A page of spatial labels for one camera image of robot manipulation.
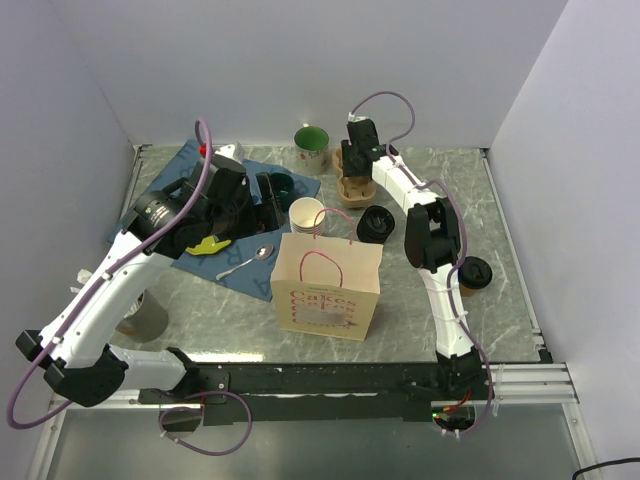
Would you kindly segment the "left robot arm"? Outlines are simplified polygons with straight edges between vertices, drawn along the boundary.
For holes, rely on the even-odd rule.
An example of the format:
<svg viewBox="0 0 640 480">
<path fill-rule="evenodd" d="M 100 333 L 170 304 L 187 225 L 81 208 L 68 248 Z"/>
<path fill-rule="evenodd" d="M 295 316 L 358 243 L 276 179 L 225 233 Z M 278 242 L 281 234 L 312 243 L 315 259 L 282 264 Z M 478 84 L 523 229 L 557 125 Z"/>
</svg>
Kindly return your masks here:
<svg viewBox="0 0 640 480">
<path fill-rule="evenodd" d="M 182 351 L 141 352 L 109 345 L 116 327 L 153 280 L 187 248 L 214 235 L 236 240 L 276 227 L 282 212 L 271 180 L 215 153 L 192 174 L 142 194 L 97 271 L 47 327 L 16 340 L 60 396 L 84 407 L 126 388 L 161 389 L 174 401 L 198 389 L 198 368 Z"/>
</svg>

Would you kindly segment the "black cup lid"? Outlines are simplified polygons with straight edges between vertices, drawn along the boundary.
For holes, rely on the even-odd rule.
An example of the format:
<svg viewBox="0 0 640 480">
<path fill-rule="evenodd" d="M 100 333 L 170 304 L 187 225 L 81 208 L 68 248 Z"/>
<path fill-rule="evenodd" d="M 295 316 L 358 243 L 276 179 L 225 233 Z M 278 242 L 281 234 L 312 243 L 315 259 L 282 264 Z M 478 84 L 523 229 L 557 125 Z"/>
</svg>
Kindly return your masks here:
<svg viewBox="0 0 640 480">
<path fill-rule="evenodd" d="M 493 280 L 493 270 L 490 264 L 476 256 L 467 256 L 458 269 L 459 283 L 471 290 L 481 290 L 490 285 Z"/>
</svg>

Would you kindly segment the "cream cakes paper bag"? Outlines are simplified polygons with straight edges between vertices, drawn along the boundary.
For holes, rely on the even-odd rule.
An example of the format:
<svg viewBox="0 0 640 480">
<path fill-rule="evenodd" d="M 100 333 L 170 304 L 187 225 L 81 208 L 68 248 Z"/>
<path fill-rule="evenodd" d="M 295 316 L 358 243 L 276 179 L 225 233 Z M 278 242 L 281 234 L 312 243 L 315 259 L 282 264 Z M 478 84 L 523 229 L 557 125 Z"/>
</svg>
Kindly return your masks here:
<svg viewBox="0 0 640 480">
<path fill-rule="evenodd" d="M 383 246 L 284 233 L 270 277 L 281 329 L 363 341 L 380 296 Z"/>
</svg>

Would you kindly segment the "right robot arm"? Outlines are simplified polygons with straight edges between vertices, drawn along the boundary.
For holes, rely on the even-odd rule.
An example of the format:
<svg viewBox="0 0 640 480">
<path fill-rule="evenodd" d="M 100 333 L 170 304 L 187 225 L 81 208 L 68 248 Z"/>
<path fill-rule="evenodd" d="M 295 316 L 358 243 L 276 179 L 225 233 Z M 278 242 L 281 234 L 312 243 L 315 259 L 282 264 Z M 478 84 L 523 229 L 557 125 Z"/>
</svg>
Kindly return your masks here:
<svg viewBox="0 0 640 480">
<path fill-rule="evenodd" d="M 456 207 L 420 181 L 393 147 L 380 143 L 370 118 L 350 114 L 347 132 L 341 142 L 343 174 L 372 180 L 406 214 L 404 251 L 423 280 L 436 326 L 438 389 L 448 398 L 460 398 L 482 363 L 468 334 L 457 280 L 466 241 Z"/>
</svg>

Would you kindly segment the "brown pulp cup carrier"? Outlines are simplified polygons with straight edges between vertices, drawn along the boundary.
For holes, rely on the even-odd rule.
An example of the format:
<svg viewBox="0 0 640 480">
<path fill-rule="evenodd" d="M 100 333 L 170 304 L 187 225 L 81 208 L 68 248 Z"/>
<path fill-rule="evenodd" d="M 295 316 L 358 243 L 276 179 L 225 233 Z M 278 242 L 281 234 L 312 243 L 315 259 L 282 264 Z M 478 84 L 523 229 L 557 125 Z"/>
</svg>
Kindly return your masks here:
<svg viewBox="0 0 640 480">
<path fill-rule="evenodd" d="M 342 150 L 332 153 L 332 167 L 337 176 L 337 193 L 342 205 L 348 209 L 365 208 L 374 203 L 376 184 L 368 177 L 346 177 L 343 172 Z"/>
</svg>

